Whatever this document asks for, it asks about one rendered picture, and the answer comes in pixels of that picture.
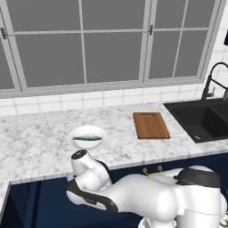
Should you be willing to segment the white round plate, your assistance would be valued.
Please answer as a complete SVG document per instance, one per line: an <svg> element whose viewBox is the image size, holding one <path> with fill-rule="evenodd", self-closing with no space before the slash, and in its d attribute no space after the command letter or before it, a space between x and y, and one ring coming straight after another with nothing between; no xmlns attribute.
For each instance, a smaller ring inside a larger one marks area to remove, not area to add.
<svg viewBox="0 0 228 228"><path fill-rule="evenodd" d="M102 137L100 141L79 141L72 140L73 136L96 135ZM68 135L68 143L76 149L93 149L102 145L107 139L107 133L99 126L80 126L72 130Z"/></svg>

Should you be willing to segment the navy drawer front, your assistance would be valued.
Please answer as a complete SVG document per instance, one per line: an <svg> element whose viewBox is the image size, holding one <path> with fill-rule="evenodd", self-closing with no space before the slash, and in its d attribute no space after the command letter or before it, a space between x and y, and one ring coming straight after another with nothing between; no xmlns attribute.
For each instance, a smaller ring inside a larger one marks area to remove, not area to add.
<svg viewBox="0 0 228 228"><path fill-rule="evenodd" d="M163 171L167 171L173 168L190 167L194 165L201 165L209 167L214 170L221 178L221 183L226 183L226 176L228 172L228 152L223 154L208 155L204 157L198 157L193 159L179 159L174 161L168 161L163 163L156 163L146 165L147 171L156 172L158 166L162 166ZM120 169L111 170L111 180L113 183L120 180L122 177L131 174L143 174L143 166L137 167L125 167Z"/></svg>

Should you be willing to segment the black spring tap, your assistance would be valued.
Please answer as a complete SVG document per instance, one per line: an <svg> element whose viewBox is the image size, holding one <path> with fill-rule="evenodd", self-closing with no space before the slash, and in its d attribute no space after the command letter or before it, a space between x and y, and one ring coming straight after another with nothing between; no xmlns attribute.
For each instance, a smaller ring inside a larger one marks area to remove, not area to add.
<svg viewBox="0 0 228 228"><path fill-rule="evenodd" d="M228 100L228 86L224 86L222 85L221 83L219 83L218 81L214 80L213 79L213 72L214 72L214 69L219 66L219 65L222 65L222 66L225 66L227 69L228 69L228 64L223 62L223 61L220 61L220 62L217 62L213 67L212 69L209 71L209 75L208 75L208 79L207 79L207 83L203 89L203 93L201 95L201 101L205 101L208 97L212 97L214 95L214 91L212 93L209 92L209 86L210 86L210 83L213 82L215 83L217 86L221 87L224 89L224 95L223 95L223 101L227 101Z"/></svg>

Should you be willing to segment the grey framed window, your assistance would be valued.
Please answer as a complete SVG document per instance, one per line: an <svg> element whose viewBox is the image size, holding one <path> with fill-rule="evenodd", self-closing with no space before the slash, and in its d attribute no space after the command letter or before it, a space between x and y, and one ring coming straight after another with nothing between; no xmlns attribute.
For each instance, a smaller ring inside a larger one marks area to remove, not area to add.
<svg viewBox="0 0 228 228"><path fill-rule="evenodd" d="M225 4L0 0L0 96L201 83Z"/></svg>

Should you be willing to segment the brown wooden cutting board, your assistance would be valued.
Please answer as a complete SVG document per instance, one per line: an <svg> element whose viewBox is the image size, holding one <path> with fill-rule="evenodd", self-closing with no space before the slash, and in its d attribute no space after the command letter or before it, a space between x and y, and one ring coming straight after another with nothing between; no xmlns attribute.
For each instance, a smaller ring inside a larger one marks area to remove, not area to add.
<svg viewBox="0 0 228 228"><path fill-rule="evenodd" d="M139 139L169 139L164 119L159 112L134 112L134 125Z"/></svg>

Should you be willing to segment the grey blue fish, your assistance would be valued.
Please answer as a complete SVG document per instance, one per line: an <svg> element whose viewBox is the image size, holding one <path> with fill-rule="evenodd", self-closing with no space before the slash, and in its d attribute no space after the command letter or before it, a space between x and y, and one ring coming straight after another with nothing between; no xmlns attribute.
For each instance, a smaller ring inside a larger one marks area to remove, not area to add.
<svg viewBox="0 0 228 228"><path fill-rule="evenodd" d="M102 137L96 135L80 135L80 136L73 136L72 140L79 140L79 141L100 141Z"/></svg>

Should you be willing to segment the navy cupboard front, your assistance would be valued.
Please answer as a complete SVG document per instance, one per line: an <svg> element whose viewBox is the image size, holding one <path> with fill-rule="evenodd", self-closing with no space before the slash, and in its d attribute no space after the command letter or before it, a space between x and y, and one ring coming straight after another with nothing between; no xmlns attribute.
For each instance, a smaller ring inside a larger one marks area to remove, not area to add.
<svg viewBox="0 0 228 228"><path fill-rule="evenodd" d="M133 213L110 214L71 203L66 177L11 186L0 228L138 228Z"/></svg>

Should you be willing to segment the black sink basin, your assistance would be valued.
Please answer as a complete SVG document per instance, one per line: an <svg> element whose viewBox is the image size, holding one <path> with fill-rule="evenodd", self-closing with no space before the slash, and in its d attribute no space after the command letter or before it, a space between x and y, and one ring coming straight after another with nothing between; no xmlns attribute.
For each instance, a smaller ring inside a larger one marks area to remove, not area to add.
<svg viewBox="0 0 228 228"><path fill-rule="evenodd" d="M195 143L228 139L228 102L170 102L164 106Z"/></svg>

